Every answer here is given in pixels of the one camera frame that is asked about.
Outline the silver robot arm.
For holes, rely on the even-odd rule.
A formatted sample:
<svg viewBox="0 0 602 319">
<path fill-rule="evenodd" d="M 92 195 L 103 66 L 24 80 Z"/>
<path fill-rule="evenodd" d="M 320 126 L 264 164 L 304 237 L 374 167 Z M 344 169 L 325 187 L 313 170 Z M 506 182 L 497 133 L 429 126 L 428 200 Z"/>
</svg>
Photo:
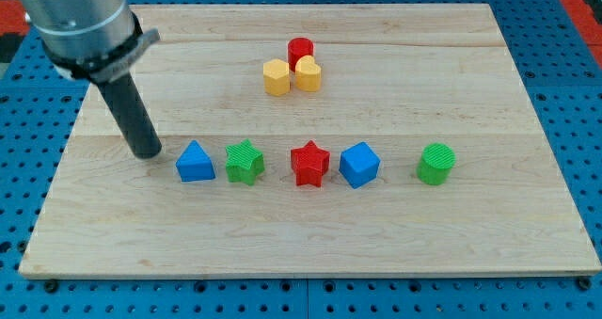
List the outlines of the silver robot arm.
<svg viewBox="0 0 602 319">
<path fill-rule="evenodd" d="M 20 1 L 48 57 L 72 79 L 114 82 L 160 39 L 142 30 L 127 0 Z"/>
</svg>

